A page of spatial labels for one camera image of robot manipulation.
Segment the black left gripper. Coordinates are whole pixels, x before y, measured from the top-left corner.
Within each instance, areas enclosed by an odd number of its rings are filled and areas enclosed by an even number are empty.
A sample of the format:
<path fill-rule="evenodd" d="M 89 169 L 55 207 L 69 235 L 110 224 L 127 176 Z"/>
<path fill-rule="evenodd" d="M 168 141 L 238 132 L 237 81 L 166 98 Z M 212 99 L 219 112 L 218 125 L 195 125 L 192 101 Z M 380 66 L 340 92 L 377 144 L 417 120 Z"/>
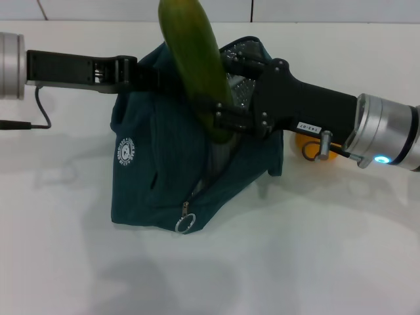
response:
<path fill-rule="evenodd" d="M 183 91 L 180 79 L 132 56 L 93 57 L 57 52 L 26 52 L 27 84 L 36 87 L 81 89 L 103 94 Z"/>

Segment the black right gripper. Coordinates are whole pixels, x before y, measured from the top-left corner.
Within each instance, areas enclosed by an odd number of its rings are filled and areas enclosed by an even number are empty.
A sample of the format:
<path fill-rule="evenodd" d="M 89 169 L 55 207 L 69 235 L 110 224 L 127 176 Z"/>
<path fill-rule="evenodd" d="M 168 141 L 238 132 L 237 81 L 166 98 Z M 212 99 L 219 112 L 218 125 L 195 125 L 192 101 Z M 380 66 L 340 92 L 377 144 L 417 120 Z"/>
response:
<path fill-rule="evenodd" d="M 320 138 L 322 131 L 330 131 L 336 144 L 344 144 L 353 132 L 355 96 L 299 81 L 287 61 L 267 54 L 222 53 L 221 60 L 227 74 L 258 80 L 249 105 L 215 104 L 214 127 L 260 138 L 281 130 Z"/>

